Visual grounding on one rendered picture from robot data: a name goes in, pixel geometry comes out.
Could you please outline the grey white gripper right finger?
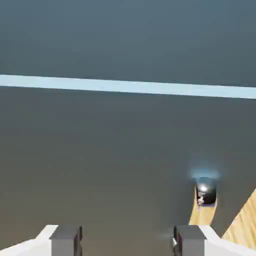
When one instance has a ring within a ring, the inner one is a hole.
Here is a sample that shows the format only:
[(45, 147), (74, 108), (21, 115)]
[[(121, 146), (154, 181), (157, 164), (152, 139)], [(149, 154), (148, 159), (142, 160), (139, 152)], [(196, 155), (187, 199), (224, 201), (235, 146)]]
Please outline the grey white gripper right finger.
[(220, 238), (209, 225), (176, 225), (173, 256), (256, 256), (256, 250)]

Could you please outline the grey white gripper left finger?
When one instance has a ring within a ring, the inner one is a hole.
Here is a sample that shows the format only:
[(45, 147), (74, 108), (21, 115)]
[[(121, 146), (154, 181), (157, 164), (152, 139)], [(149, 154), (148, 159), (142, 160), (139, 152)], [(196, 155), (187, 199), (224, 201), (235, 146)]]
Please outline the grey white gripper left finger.
[(83, 256), (83, 227), (48, 224), (37, 237), (0, 250), (0, 256)]

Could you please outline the blue-grey painted cabinet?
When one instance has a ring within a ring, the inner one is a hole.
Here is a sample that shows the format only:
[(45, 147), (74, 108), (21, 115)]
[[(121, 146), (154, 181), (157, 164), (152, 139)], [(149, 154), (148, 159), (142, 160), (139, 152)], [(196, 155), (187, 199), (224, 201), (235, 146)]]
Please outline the blue-grey painted cabinet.
[[(14, 74), (0, 74), (0, 87), (113, 92), (164, 96), (195, 96), (227, 99), (256, 98), (256, 86), (149, 82)], [(196, 177), (211, 177), (216, 180), (216, 185), (218, 182), (217, 179), (212, 176), (200, 175), (193, 178), (194, 186)]]

